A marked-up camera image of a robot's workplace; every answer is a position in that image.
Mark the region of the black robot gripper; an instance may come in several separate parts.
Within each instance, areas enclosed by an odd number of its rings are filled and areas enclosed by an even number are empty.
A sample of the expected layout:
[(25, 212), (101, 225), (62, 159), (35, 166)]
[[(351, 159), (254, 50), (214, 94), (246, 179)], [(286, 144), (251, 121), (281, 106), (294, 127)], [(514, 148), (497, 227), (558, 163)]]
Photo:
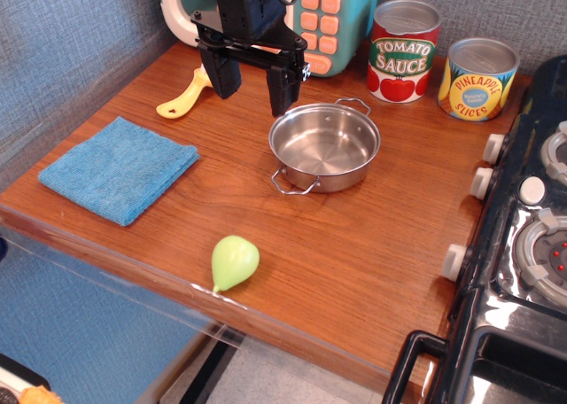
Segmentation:
[(299, 98), (309, 77), (307, 41), (285, 23), (297, 0), (216, 0), (214, 11), (196, 10), (199, 53), (215, 93), (227, 99), (242, 84), (239, 63), (267, 71), (271, 112), (281, 116)]

